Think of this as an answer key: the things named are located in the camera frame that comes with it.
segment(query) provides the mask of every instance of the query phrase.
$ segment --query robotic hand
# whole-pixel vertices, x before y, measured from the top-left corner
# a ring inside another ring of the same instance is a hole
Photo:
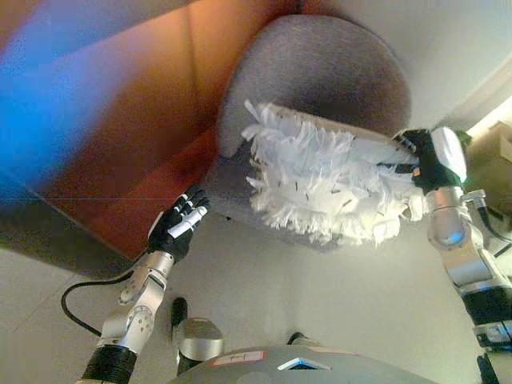
[[[430,216],[428,238],[438,250],[455,289],[471,316],[474,334],[486,353],[478,358],[482,380],[512,383],[512,282],[483,245],[472,223],[467,203],[474,203],[486,220],[483,190],[464,194],[466,162],[452,130],[409,130],[398,140],[406,142],[419,159],[413,180],[423,188]]]
[[[170,270],[188,253],[194,230],[209,208],[205,191],[192,186],[157,216],[148,249],[126,276],[119,307],[103,323],[96,351],[77,384],[128,383],[153,332]]]

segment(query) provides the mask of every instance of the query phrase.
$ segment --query white wall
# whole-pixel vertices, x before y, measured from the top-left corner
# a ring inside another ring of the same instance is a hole
[[[430,127],[442,120],[512,53],[511,0],[309,3],[306,8],[344,15],[387,42],[410,83],[412,126]]]

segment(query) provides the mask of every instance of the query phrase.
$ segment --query gray floor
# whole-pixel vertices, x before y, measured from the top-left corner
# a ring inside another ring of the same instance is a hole
[[[377,249],[318,254],[212,214],[171,273],[132,382],[174,376],[169,320],[177,295],[192,315],[217,323],[228,349],[279,344],[301,330],[443,384],[478,382],[471,321],[425,233],[421,222]],[[10,250],[0,250],[0,266],[0,382],[74,382],[96,338],[64,317],[59,299],[86,278]],[[113,287],[86,288],[69,296],[70,308],[100,327],[116,296]]]

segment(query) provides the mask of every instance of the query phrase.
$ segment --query black cable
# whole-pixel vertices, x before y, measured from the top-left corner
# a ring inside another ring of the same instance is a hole
[[[487,213],[487,208],[485,208],[484,206],[481,206],[480,208],[478,208],[478,212],[480,213],[480,217],[482,218],[483,225],[486,226],[487,230],[489,232],[491,232],[492,235],[494,235],[496,238],[499,238],[500,240],[502,240],[504,242],[508,242],[508,244],[505,247],[503,247],[501,250],[496,252],[496,254],[494,254],[494,256],[497,258],[497,257],[501,256],[502,254],[504,254],[505,252],[507,252],[508,249],[510,249],[512,247],[512,240],[510,240],[509,238],[506,238],[505,236],[502,236],[491,226],[490,221],[489,221],[489,214]]]
[[[501,256],[502,254],[504,254],[505,252],[507,252],[510,248],[512,248],[512,243],[511,244],[507,244],[506,246],[501,248],[498,252],[496,252],[494,254],[494,256],[497,258],[497,257]]]
[[[482,218],[483,225],[486,226],[489,232],[491,232],[494,236],[496,236],[500,240],[503,240],[504,242],[512,242],[511,239],[506,238],[505,236],[501,236],[497,231],[493,229],[493,227],[490,225],[489,214],[487,213],[487,209],[484,206],[478,208],[478,212],[480,213],[480,217]]]
[[[80,282],[78,284],[74,284],[73,286],[70,286],[64,294],[62,294],[61,297],[61,306],[62,310],[64,311],[64,314],[73,322],[76,322],[78,325],[80,325],[82,328],[85,328],[92,334],[95,334],[98,337],[102,336],[102,333],[97,330],[96,328],[93,328],[86,322],[83,322],[79,318],[77,318],[74,314],[71,313],[71,311],[67,307],[66,298],[67,295],[70,294],[73,290],[76,290],[77,288],[80,288],[82,286],[109,286],[112,284],[118,284],[120,282],[124,282],[125,280],[128,280],[131,275],[133,274],[133,271],[128,272],[127,274],[121,276],[120,278],[116,278],[115,280],[107,280],[107,281],[99,281],[99,282]]]

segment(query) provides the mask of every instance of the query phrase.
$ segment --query gray fabric cushion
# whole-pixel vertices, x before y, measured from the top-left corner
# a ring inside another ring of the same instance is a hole
[[[254,118],[243,103],[272,102],[391,136],[406,127],[402,70],[376,36],[329,16],[279,18],[238,64],[219,116],[220,154],[232,157]]]

